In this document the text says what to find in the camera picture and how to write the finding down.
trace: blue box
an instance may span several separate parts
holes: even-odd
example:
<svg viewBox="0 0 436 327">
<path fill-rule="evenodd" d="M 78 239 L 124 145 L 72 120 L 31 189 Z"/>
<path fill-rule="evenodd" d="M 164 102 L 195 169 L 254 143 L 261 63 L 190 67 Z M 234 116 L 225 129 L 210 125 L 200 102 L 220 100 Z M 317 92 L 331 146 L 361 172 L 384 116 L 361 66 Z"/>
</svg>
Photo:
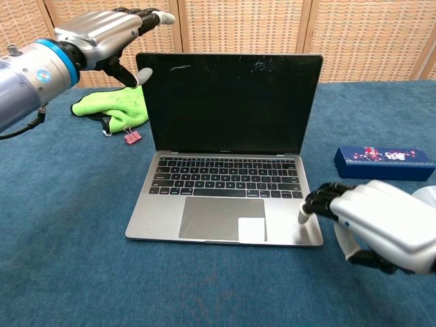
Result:
<svg viewBox="0 0 436 327">
<path fill-rule="evenodd" d="M 342 146 L 334 156 L 342 178 L 426 181 L 435 164 L 419 148 Z"/>
</svg>

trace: pink binder clip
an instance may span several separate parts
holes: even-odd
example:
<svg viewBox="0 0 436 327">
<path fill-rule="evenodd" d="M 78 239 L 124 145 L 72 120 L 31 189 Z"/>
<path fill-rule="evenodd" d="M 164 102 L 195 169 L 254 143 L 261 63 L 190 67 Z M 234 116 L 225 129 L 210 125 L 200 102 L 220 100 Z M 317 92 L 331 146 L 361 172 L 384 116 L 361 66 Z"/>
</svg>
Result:
<svg viewBox="0 0 436 327">
<path fill-rule="evenodd" d="M 124 127 L 124 131 L 127 133 L 127 135 L 124 135 L 124 141 L 128 145 L 132 145 L 132 144 L 137 143 L 138 141 L 141 141 L 142 137 L 138 131 L 132 132 L 130 127 L 128 127 L 128 126 Z"/>
</svg>

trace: silver laptop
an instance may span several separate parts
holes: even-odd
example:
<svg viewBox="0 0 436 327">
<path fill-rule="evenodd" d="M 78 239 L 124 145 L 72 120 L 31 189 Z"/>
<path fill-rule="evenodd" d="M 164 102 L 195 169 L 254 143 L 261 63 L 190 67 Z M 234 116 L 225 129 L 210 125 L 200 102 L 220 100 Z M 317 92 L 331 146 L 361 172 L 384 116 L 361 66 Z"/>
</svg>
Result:
<svg viewBox="0 0 436 327">
<path fill-rule="evenodd" d="M 322 57 L 139 54 L 157 149 L 126 237 L 319 246 L 300 157 Z"/>
</svg>

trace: laptop screen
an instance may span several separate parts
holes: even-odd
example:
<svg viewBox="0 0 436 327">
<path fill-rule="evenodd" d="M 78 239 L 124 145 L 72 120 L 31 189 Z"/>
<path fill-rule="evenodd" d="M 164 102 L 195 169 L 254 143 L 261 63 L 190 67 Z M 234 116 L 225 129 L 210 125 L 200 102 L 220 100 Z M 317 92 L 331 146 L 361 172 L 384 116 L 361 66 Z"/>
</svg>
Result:
<svg viewBox="0 0 436 327">
<path fill-rule="evenodd" d="M 317 55 L 138 54 L 158 151 L 298 154 Z"/>
</svg>

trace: table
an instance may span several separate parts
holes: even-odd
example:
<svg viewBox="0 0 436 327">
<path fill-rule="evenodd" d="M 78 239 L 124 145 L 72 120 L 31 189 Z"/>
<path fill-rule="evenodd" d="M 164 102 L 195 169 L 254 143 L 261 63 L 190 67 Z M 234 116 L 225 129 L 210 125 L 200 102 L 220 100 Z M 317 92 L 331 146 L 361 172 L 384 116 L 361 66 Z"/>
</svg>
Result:
<svg viewBox="0 0 436 327">
<path fill-rule="evenodd" d="M 434 275 L 348 264 L 328 219 L 316 249 L 126 239 L 150 125 L 133 146 L 104 137 L 69 112 L 92 91 L 69 90 L 43 125 L 0 141 L 0 326 L 436 326 Z M 341 181 L 341 145 L 436 159 L 435 104 L 435 81 L 321 84 L 302 149 L 310 188 Z M 436 174 L 392 183 L 413 192 Z"/>
</svg>

